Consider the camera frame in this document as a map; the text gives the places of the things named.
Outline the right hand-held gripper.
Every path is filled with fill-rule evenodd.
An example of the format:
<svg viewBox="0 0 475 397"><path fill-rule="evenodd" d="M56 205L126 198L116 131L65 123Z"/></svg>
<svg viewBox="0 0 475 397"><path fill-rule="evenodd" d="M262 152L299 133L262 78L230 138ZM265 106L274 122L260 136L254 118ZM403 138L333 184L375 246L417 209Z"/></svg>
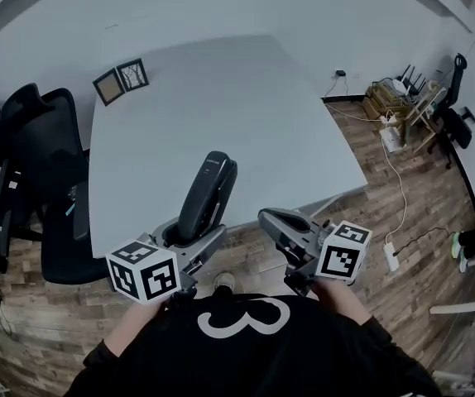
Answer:
<svg viewBox="0 0 475 397"><path fill-rule="evenodd" d="M258 213L261 228L290 262L285 283L306 296L314 280L322 277L350 285L367 254L372 230L348 221L320 226L294 210L264 208Z"/></svg>

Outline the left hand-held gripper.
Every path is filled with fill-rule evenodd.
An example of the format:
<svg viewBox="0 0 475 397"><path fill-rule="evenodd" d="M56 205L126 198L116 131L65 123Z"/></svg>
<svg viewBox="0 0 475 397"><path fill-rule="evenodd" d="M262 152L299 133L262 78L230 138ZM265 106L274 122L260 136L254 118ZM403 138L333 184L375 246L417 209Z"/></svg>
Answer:
<svg viewBox="0 0 475 397"><path fill-rule="evenodd" d="M227 228L213 227L202 237L185 242L179 218L161 224L150 235L129 239L106 253L113 288L133 301L148 305L174 295L196 294L193 273L224 243Z"/></svg>

